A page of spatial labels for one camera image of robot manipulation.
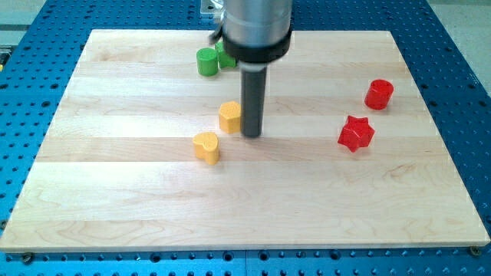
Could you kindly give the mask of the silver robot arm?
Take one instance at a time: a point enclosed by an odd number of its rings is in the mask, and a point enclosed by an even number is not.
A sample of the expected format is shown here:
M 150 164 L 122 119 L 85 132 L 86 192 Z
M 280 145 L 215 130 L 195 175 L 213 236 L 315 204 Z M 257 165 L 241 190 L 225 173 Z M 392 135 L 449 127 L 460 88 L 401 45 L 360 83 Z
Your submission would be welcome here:
M 291 17 L 292 0 L 223 0 L 209 43 L 221 40 L 241 71 L 260 72 L 288 52 Z

